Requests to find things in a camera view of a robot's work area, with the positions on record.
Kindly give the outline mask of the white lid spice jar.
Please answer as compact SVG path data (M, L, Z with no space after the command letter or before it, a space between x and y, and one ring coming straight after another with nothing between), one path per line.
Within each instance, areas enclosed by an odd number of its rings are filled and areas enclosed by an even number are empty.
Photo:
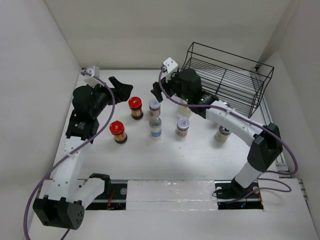
M176 124L176 134L185 137L188 134L190 121L187 118L180 118Z
M148 102L149 114L151 117L159 117L161 114L161 104L156 99L151 99Z

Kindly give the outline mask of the red lid sauce jar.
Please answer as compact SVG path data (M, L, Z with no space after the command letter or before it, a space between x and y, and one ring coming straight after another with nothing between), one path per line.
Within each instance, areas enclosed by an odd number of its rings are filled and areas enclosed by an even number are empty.
M127 141L128 136L125 132L125 126L123 125L123 123L121 121L116 120L116 121L112 122L109 126L109 130L110 130L111 134L113 135L116 143L124 144Z
M131 111L131 116L135 120L140 120L143 116L143 109L142 109L142 100L137 97L133 96L128 100L128 106Z

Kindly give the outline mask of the blue label clear bottle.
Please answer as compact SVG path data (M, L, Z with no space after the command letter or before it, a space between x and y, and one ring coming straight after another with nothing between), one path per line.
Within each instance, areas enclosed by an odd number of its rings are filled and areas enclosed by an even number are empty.
M162 135L162 120L159 117L152 117L149 120L150 137L159 140Z

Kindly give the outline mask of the clear glass jar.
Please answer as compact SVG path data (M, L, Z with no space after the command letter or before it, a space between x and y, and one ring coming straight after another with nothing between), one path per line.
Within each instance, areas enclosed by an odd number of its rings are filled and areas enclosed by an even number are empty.
M181 118L188 119L192 115L192 111L189 107L186 106L179 106L177 110L177 116Z

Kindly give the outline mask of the black cap grinder bottle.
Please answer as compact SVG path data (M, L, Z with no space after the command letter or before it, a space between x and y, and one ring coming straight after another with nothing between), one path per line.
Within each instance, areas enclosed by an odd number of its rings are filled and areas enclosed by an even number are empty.
M225 143L229 136L231 135L231 131L220 125L214 135L214 138L219 143Z

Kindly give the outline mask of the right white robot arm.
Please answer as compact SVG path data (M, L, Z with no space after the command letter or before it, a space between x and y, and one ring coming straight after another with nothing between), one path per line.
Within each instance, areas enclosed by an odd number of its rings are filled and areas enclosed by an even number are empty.
M257 123L204 91L200 77L192 69L178 72L177 68L167 70L162 66L151 93L160 102L165 95L173 103L189 108L205 120L217 123L249 146L247 161L240 172L229 185L213 192L218 199L232 203L252 195L253 182L262 174L268 173L271 164L283 152L284 143L276 124Z

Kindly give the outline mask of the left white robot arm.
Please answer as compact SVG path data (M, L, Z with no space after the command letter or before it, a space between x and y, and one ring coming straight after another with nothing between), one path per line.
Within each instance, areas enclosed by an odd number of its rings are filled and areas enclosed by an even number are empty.
M42 198L33 202L33 210L44 226L77 230L85 209L97 198L113 196L111 179L107 174L93 173L83 186L78 177L84 162L83 153L104 127L98 117L107 105L129 100L133 86L109 77L112 88L99 81L96 85L77 87L72 93L73 110L65 133L63 161L53 176L49 189Z

